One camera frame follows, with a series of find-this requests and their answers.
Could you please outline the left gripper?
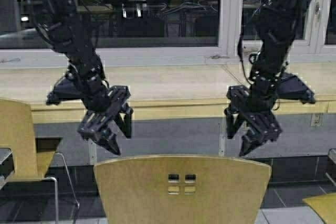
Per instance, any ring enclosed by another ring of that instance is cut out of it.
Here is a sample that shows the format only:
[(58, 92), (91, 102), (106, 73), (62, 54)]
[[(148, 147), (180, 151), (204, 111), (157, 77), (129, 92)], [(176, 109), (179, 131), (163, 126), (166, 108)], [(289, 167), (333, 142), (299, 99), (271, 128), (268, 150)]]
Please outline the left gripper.
[(109, 129), (109, 124), (114, 122), (126, 138), (132, 137), (133, 109), (128, 104), (131, 94), (127, 86), (112, 86), (108, 96), (111, 101), (109, 107), (103, 112), (87, 111), (77, 131), (82, 138), (98, 141), (99, 146), (120, 156), (117, 135)]

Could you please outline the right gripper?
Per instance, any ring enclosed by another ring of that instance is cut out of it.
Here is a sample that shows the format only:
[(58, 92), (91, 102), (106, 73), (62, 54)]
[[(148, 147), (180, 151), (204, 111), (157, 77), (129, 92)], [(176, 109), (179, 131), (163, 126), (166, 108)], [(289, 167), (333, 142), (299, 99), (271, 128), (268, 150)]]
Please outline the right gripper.
[(266, 141), (278, 139), (282, 129), (274, 114), (270, 109), (252, 109), (248, 105), (249, 89), (246, 86), (230, 86), (226, 97), (229, 99), (229, 105), (224, 109), (227, 138), (232, 139), (244, 122), (249, 127), (241, 138), (239, 156), (246, 156)]

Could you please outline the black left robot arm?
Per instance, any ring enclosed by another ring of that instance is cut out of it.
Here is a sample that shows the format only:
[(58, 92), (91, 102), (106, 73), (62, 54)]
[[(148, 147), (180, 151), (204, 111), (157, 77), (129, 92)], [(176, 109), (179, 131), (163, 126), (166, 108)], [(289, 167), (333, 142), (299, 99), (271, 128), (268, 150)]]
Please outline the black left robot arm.
[(34, 28), (51, 50), (68, 58), (65, 74), (47, 95), (47, 105), (80, 100), (86, 113), (78, 126), (84, 140), (92, 140), (114, 155), (120, 155), (117, 134), (110, 124), (132, 135), (133, 109), (127, 86), (109, 86), (101, 58), (89, 29), (80, 20), (75, 0), (26, 0)]

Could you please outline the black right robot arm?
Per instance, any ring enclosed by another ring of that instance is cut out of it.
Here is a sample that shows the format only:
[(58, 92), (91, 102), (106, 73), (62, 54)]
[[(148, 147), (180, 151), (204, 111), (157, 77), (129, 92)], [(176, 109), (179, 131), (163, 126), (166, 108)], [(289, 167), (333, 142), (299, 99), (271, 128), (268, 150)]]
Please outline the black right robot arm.
[(250, 85), (230, 86), (229, 106), (224, 110), (227, 137), (232, 139), (241, 125), (239, 155), (245, 156), (268, 141), (276, 141), (282, 128), (272, 109), (277, 100), (297, 100), (314, 104), (314, 92), (295, 74), (286, 72), (289, 50), (312, 0), (264, 0), (250, 22), (262, 41), (251, 63)]

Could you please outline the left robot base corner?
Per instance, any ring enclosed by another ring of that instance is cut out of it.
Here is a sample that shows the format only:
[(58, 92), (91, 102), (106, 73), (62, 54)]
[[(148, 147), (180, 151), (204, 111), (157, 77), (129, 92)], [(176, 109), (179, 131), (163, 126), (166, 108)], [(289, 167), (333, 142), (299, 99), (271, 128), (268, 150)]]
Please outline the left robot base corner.
[(15, 173), (13, 152), (10, 148), (1, 148), (1, 189)]

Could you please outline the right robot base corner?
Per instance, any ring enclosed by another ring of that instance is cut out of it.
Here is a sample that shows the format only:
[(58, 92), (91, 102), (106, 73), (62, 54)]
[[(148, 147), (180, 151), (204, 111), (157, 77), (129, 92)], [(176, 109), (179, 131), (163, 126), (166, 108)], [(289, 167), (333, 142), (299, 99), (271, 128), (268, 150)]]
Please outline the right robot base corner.
[(335, 148), (328, 151), (326, 176), (335, 185)]

